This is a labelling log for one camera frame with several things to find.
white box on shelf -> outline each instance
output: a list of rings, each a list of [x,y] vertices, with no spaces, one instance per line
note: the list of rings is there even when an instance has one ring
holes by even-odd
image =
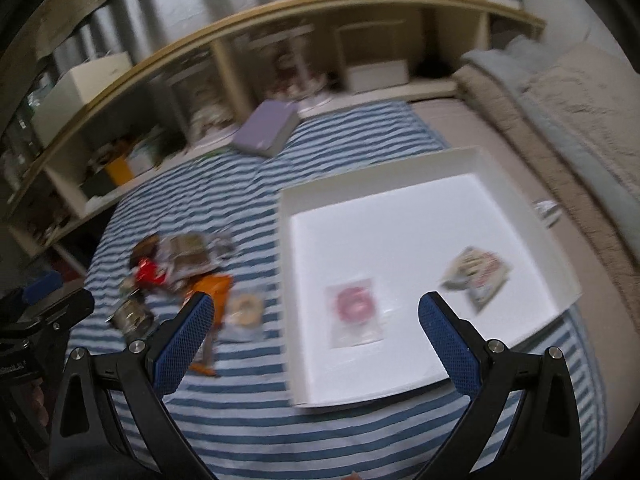
[[[107,86],[131,69],[129,54],[114,54],[73,67],[36,108],[31,123],[48,146],[58,132]]]
[[[350,92],[368,92],[407,84],[409,67],[405,59],[353,65],[345,68],[345,79]]]
[[[331,406],[447,377],[418,322],[437,290],[484,338],[513,346],[564,312],[580,285],[532,205],[487,154],[444,150],[282,190],[279,264],[293,403]],[[440,284],[467,246],[513,269],[482,309]],[[383,339],[332,348],[327,287],[370,279]]]

orange box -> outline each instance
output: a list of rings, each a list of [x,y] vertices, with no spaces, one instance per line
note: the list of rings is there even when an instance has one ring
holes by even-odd
[[[126,184],[129,180],[133,180],[134,177],[127,165],[127,158],[125,155],[121,155],[112,160],[104,167],[104,169],[107,171],[116,186],[122,186],[122,184]]]

wooden shelf top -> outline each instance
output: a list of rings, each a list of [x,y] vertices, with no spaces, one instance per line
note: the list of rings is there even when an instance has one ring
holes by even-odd
[[[105,88],[90,103],[82,107],[75,116],[60,130],[53,142],[37,158],[24,175],[20,189],[8,203],[6,218],[11,216],[23,199],[36,176],[43,170],[51,157],[71,137],[80,131],[91,118],[104,110],[111,102],[123,95],[135,85],[156,75],[163,67],[188,53],[220,40],[225,36],[291,16],[300,16],[311,12],[339,9],[342,7],[366,6],[375,4],[399,4],[434,7],[458,7],[480,12],[488,12],[504,18],[525,23],[535,28],[544,28],[546,22],[528,12],[511,9],[486,0],[278,0],[262,6],[237,12],[226,18],[207,25],[181,40],[169,44],[150,57],[133,66],[126,74]]]

white tray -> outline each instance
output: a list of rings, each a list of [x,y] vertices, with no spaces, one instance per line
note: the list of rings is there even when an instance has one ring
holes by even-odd
[[[445,150],[284,189],[280,278],[292,400],[331,406],[447,377],[420,328],[420,297],[437,290],[484,338],[513,346],[580,296],[571,265],[532,206],[477,148]],[[440,280],[465,247],[513,266],[482,310]],[[370,278],[384,339],[332,348],[325,290]]]

bed sheet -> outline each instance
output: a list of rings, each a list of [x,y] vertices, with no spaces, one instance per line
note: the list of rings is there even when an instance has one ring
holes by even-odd
[[[446,148],[409,105],[388,102],[316,118],[300,125],[279,156],[225,152],[184,164],[128,195],[114,213],[86,280],[94,313],[72,332],[69,349],[119,351],[124,341],[105,326],[127,274],[133,245],[161,234],[230,226],[239,246],[223,269],[236,282],[267,290],[266,339],[220,344],[217,378],[187,373],[164,398],[193,449],[220,478],[410,478],[434,454],[468,404],[443,381],[400,396],[342,410],[302,410],[289,404],[282,358],[276,213],[278,191],[319,176]],[[162,297],[149,304],[161,320],[178,305]],[[588,476],[604,452],[604,388],[596,360],[572,307],[527,342],[527,351],[559,346],[567,358],[578,400],[582,471]],[[491,462],[516,407],[510,400],[478,466]],[[116,408],[136,453],[149,460],[122,396]]]

